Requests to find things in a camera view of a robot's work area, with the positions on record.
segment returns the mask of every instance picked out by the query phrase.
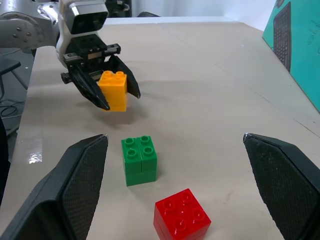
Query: green duplo block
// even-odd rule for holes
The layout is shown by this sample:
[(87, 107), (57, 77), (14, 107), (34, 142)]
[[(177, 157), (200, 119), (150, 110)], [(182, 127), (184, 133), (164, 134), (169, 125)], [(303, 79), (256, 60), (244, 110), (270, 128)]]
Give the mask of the green duplo block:
[(157, 171), (157, 153), (150, 136), (142, 136), (136, 139), (141, 156), (141, 171)]
[(141, 173), (133, 173), (125, 175), (125, 182), (127, 187), (137, 184), (145, 184), (157, 180), (157, 171), (146, 171)]
[(121, 140), (125, 175), (141, 173), (141, 157), (135, 138)]

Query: beige table surface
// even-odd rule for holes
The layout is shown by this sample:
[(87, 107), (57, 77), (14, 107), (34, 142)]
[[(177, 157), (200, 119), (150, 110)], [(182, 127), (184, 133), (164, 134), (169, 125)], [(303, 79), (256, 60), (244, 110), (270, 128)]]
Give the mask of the beige table surface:
[[(37, 51), (0, 209), (4, 231), (66, 148), (107, 133), (105, 172), (88, 240), (157, 239), (156, 201), (190, 188), (212, 220), (206, 239), (282, 240), (242, 143), (251, 132), (297, 145), (320, 166), (320, 116), (262, 39), (242, 23), (110, 25), (141, 99), (103, 112), (64, 85), (53, 47)], [(151, 135), (158, 179), (126, 187), (121, 139)]]

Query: yellow duplo block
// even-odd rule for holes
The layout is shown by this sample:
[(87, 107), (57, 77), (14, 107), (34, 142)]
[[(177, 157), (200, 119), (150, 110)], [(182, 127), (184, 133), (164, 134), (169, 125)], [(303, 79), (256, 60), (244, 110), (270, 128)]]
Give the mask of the yellow duplo block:
[(104, 71), (98, 82), (111, 112), (127, 110), (127, 75), (123, 71)]

